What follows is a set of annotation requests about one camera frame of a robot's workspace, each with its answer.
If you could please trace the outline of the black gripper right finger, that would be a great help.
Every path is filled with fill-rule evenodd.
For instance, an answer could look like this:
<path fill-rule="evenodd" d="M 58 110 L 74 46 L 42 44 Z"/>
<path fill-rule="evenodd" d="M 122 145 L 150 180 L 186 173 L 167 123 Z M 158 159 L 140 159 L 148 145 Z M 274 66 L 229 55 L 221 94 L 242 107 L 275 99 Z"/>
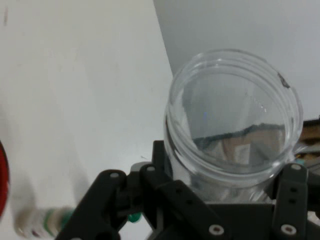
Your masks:
<path fill-rule="evenodd" d="M 307 238 L 308 171 L 302 165 L 287 164 L 278 178 L 275 205 L 264 215 L 265 240 Z"/>

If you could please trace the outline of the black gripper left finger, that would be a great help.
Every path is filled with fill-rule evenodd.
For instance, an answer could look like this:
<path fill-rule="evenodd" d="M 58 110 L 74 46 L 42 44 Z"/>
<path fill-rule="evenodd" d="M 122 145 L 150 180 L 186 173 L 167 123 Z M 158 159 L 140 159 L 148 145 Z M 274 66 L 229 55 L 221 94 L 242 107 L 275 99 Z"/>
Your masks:
<path fill-rule="evenodd" d="M 118 240 L 129 215 L 143 213 L 156 240 L 230 240 L 231 229 L 182 181 L 164 171 L 165 146 L 129 174 L 102 171 L 80 201 L 59 240 Z"/>

